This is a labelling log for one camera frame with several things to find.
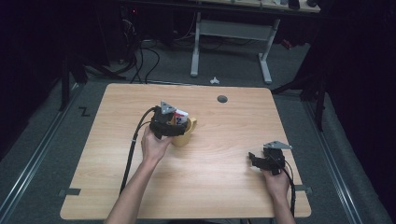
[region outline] light wood surface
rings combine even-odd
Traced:
[[[227,5],[235,5],[241,7],[264,7],[264,8],[272,8],[272,9],[280,9],[280,10],[293,10],[290,9],[288,5],[277,5],[273,0],[199,0],[200,2],[207,3],[217,3],[217,4],[227,4]],[[306,0],[299,0],[300,9],[293,10],[299,12],[314,12],[319,13],[320,7],[310,7]]]
[[[228,97],[219,103],[219,95]],[[141,204],[139,218],[273,217],[270,196],[248,153],[262,157],[262,145],[288,143],[271,92],[264,88],[110,84],[70,185],[64,219],[104,219],[117,200],[131,139],[143,114],[161,100],[198,120],[191,141],[171,145],[157,166]],[[140,130],[130,175],[142,160]],[[290,150],[284,150],[301,185]],[[297,191],[295,216],[311,208]]]

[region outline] person's right arm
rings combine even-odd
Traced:
[[[265,177],[267,190],[273,199],[276,223],[295,224],[288,202],[290,182],[285,172],[282,171],[279,175],[272,175],[270,171],[262,171],[262,174]]]

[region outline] gray floor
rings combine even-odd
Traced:
[[[228,40],[221,46],[218,43],[204,43],[198,77],[190,77],[192,46],[189,42],[178,43],[187,46],[175,45],[170,49],[153,42],[145,43],[146,47],[153,46],[151,49],[161,56],[159,64],[148,77],[150,82],[155,80],[156,83],[166,81],[212,85],[210,80],[216,77],[220,81],[220,86],[274,89],[294,79],[309,50],[308,45],[290,50],[273,45],[268,57],[273,84],[266,85],[257,59],[262,45],[260,42],[239,45],[246,41]],[[157,58],[151,51],[143,50],[143,53],[144,65],[140,76],[144,79],[144,75],[153,67]],[[115,63],[111,69],[117,67],[120,66]],[[124,74],[128,81],[134,72],[135,69],[132,69]],[[73,91],[75,100],[66,113],[58,113],[61,88],[57,85],[47,101],[33,114],[18,142],[0,162],[0,201],[9,201],[9,193],[12,192],[18,178],[25,174],[23,169],[32,156],[36,156],[35,152],[38,149],[42,152],[39,157],[42,160],[35,163],[36,170],[30,173],[33,178],[26,179],[28,185],[25,185],[26,189],[21,189],[21,197],[14,198],[15,206],[1,208],[0,215],[6,214],[6,217],[2,217],[4,221],[102,223],[102,220],[62,220],[59,213],[64,196],[60,195],[60,191],[68,189],[70,185],[104,90],[111,82],[115,81],[90,75],[85,86],[79,86]],[[285,132],[293,146],[293,155],[302,180],[309,189],[307,195],[312,215],[297,218],[297,223],[391,223],[345,137],[333,111],[331,99],[326,98],[324,132],[320,133],[312,122],[314,102],[301,102],[298,93],[286,91],[274,96]],[[85,114],[89,116],[82,116],[82,107],[87,108]],[[54,128],[50,125],[56,118],[63,118],[62,122],[58,123],[57,131],[54,135],[46,135],[49,128]],[[50,141],[47,145],[40,144],[43,139]],[[342,197],[346,196],[345,193],[353,202],[352,212],[350,204],[345,204],[342,200]],[[268,223],[269,219],[252,219],[252,222]]]

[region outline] person's left hand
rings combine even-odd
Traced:
[[[165,155],[166,149],[172,142],[173,137],[158,139],[154,132],[146,127],[142,138],[143,161],[155,162],[157,164]]]

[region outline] desk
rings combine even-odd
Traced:
[[[237,7],[256,7],[256,8],[271,8],[278,10],[292,10],[289,9],[288,5],[277,5],[273,1],[269,1],[269,0],[266,1],[200,0],[199,1],[200,4],[203,2],[227,4]],[[305,13],[306,12],[318,13],[320,12],[320,8],[318,6],[309,7],[305,1],[300,1],[300,9],[298,11]],[[196,25],[195,25],[194,50],[192,53],[192,60],[191,60],[191,76],[192,77],[198,76],[200,35],[217,35],[217,36],[245,38],[245,39],[264,41],[265,47],[263,48],[262,53],[259,54],[259,62],[262,68],[262,76],[264,78],[264,82],[266,84],[271,84],[272,78],[266,60],[270,48],[272,46],[272,43],[274,41],[279,23],[280,23],[280,19],[275,19],[274,24],[271,25],[255,25],[255,24],[246,24],[246,23],[229,22],[229,21],[201,20],[201,13],[198,12]]]
[[[219,95],[228,102],[218,102]],[[138,217],[273,217],[262,174],[248,159],[248,152],[262,156],[264,143],[288,143],[269,90],[128,84],[106,88],[70,185],[80,193],[66,196],[61,217],[107,217],[119,196],[137,123],[161,100],[188,111],[198,124],[186,146],[167,149],[148,183]],[[284,150],[284,155],[294,183],[301,185],[292,152]],[[141,160],[141,146],[136,144],[130,177]],[[305,192],[296,195],[295,216],[308,217],[311,209]]]

